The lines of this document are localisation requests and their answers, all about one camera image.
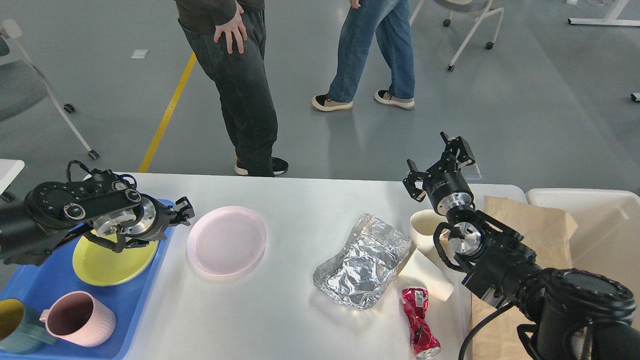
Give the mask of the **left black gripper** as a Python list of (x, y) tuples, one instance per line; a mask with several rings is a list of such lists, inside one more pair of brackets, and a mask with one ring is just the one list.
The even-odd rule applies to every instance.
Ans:
[(93, 220), (93, 243), (103, 248), (145, 248), (151, 242), (167, 239), (168, 227), (190, 226), (195, 210), (187, 196), (174, 206), (150, 196), (142, 196), (137, 207), (102, 215)]

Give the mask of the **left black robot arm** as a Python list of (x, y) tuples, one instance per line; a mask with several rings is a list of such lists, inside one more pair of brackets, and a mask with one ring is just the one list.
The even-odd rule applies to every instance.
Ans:
[(115, 253), (144, 248), (165, 240), (167, 228), (189, 225), (195, 215), (187, 197), (165, 205), (140, 193), (131, 174), (79, 166), (87, 179), (41, 183), (22, 203), (2, 208), (0, 257), (5, 264), (40, 266), (80, 236)]

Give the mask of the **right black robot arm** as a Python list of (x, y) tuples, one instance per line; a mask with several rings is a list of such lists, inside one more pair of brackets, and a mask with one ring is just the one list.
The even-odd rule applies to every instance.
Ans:
[(439, 160), (425, 171), (407, 160), (403, 185), (414, 200), (428, 198), (445, 217), (432, 237), (439, 258), (465, 273), (462, 284), (495, 309), (466, 336), (458, 358), (484, 326), (517, 307), (529, 320), (517, 327), (519, 341), (534, 360), (637, 360), (633, 292), (582, 269), (537, 265), (537, 254), (519, 232), (476, 209), (460, 170), (476, 162), (468, 142), (440, 136), (445, 149)]

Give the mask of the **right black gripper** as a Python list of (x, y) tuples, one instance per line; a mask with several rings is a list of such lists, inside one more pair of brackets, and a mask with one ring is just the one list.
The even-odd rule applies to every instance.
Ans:
[[(433, 210), (446, 215), (454, 207), (474, 206), (474, 196), (460, 167), (473, 166), (476, 158), (468, 142), (461, 136), (450, 137), (439, 132), (445, 142), (445, 150), (439, 160), (438, 171), (419, 171), (415, 162), (407, 159), (409, 171), (403, 179), (407, 193), (417, 202), (429, 198)], [(423, 183), (417, 187), (416, 182)]]

